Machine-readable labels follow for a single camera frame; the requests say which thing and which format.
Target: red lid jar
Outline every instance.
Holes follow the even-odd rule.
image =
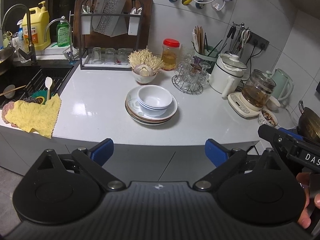
[[[174,39],[165,39],[162,45],[161,59],[164,62],[163,70],[174,70],[180,58],[180,42]]]

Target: yellow dish cloth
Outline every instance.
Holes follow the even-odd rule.
[[[60,106],[61,99],[58,94],[48,100],[45,105],[19,100],[14,103],[14,109],[10,109],[5,118],[21,130],[37,131],[40,135],[51,138]]]

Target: green dish soap bottle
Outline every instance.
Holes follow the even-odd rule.
[[[70,45],[69,25],[64,21],[60,21],[60,23],[57,25],[57,42],[58,47]]]

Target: faucet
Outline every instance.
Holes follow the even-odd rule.
[[[26,11],[27,14],[27,26],[28,26],[28,38],[29,38],[29,52],[25,53],[22,49],[19,49],[19,53],[26,59],[29,60],[31,59],[31,63],[32,64],[36,64],[37,63],[37,56],[36,56],[36,50],[35,50],[35,46],[32,42],[32,33],[31,33],[31,20],[30,20],[30,10],[27,8],[27,6],[25,6],[24,4],[16,4],[14,6],[12,6],[9,10],[7,10],[7,12],[5,13],[4,17],[3,17],[3,21],[1,24],[0,29],[2,30],[2,28],[4,27],[5,23],[7,22],[8,16],[9,14],[17,8],[22,8]]]
[[[76,61],[75,61],[75,57],[73,56],[72,29],[71,29],[72,27],[71,27],[70,22],[68,22],[66,19],[63,19],[63,18],[59,18],[59,19],[55,19],[55,20],[51,21],[48,24],[47,28],[45,29],[44,41],[47,41],[47,31],[48,31],[48,28],[50,27],[50,25],[53,24],[54,22],[58,22],[58,21],[66,22],[69,25],[69,38],[70,38],[70,59],[69,59],[69,62],[70,62],[70,64],[74,64]]]

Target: wok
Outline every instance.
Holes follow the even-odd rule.
[[[308,139],[320,143],[320,118],[310,108],[303,106],[303,101],[299,101],[301,116],[298,122],[298,134]]]
[[[14,47],[0,49],[0,76],[12,67]]]

